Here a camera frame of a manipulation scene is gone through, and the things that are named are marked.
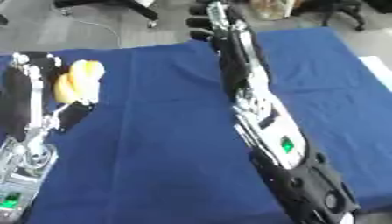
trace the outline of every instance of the gray carpet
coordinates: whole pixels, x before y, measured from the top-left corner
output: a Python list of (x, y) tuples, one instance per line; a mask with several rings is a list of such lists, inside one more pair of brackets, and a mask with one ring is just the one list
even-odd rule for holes
[[(5, 0), (0, 13), (9, 20), (0, 26), (0, 53), (20, 50), (50, 51), (60, 49), (111, 49), (167, 45), (187, 41), (187, 9), (193, 0), (158, 0), (152, 8), (161, 19), (155, 29), (147, 28), (147, 19), (132, 10), (94, 4), (72, 8), (64, 17), (53, 8), (53, 0)], [(261, 21), (248, 7), (241, 7), (256, 31), (273, 31), (320, 24), (320, 15), (279, 21)], [(392, 69), (392, 14), (378, 14), (364, 5), (367, 26), (354, 31), (354, 21), (334, 15), (330, 26), (358, 56), (379, 56)], [(390, 213), (375, 213), (367, 224), (392, 223)]]

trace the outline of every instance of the cable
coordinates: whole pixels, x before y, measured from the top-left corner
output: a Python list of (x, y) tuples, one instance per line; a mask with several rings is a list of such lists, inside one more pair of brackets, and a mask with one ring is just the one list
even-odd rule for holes
[(122, 43), (121, 36), (120, 36), (117, 32), (115, 32), (110, 26), (105, 25), (105, 24), (98, 24), (98, 23), (92, 23), (92, 22), (82, 21), (82, 20), (78, 20), (78, 19), (76, 19), (76, 18), (74, 18), (74, 17), (72, 17), (72, 19), (73, 19), (73, 21), (78, 22), (78, 23), (81, 23), (81, 24), (96, 25), (96, 26), (100, 26), (100, 27), (102, 27), (102, 28), (104, 28), (104, 29), (110, 31), (110, 32), (113, 33), (113, 34), (115, 35), (115, 37), (117, 38), (117, 47), (118, 47), (118, 48), (121, 48), (121, 43)]
[(96, 25), (96, 26), (100, 26), (108, 31), (110, 31), (111, 33), (113, 33), (115, 35), (115, 37), (117, 38), (117, 47), (121, 48), (121, 44), (122, 44), (122, 40), (121, 40), (121, 36), (114, 31), (110, 26), (105, 25), (105, 24), (98, 24), (98, 23), (93, 23), (93, 22), (88, 22), (88, 21), (83, 21), (83, 20), (79, 20), (75, 17), (71, 17), (71, 15), (69, 16), (65, 16), (63, 15), (61, 12), (59, 12), (58, 9), (53, 7), (53, 4), (51, 4), (51, 11), (53, 11), (56, 14), (60, 14), (63, 18), (71, 18), (73, 21), (81, 23), (81, 24), (86, 24), (86, 25)]

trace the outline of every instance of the black robotic finger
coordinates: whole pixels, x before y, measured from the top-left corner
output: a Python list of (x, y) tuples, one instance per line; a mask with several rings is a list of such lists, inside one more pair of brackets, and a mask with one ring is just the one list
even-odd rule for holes
[(204, 31), (191, 31), (191, 38), (199, 41), (209, 41), (212, 37), (211, 33), (207, 33)]
[(189, 13), (194, 16), (206, 16), (207, 6), (205, 4), (196, 3), (189, 8)]
[(207, 17), (190, 17), (186, 20), (186, 24), (190, 28), (206, 29), (208, 31), (213, 29), (211, 21)]

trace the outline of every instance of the table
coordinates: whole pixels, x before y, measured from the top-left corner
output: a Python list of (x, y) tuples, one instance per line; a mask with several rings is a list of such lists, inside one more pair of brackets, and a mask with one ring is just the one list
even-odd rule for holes
[[(364, 209), (390, 206), (392, 94), (327, 28), (258, 38), (271, 89), (304, 133)], [(52, 137), (60, 158), (30, 224), (291, 223), (232, 127), (207, 44), (56, 54), (108, 73), (96, 110)]]

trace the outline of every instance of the green led light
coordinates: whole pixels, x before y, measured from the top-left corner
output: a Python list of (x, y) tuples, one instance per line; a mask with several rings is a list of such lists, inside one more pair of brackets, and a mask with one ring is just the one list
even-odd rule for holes
[(20, 198), (20, 192), (13, 192), (10, 193), (5, 199), (3, 200), (2, 203), (0, 203), (0, 207), (5, 207), (5, 208), (14, 208)]
[(281, 145), (286, 153), (291, 152), (292, 148), (294, 148), (294, 143), (287, 136), (282, 138)]

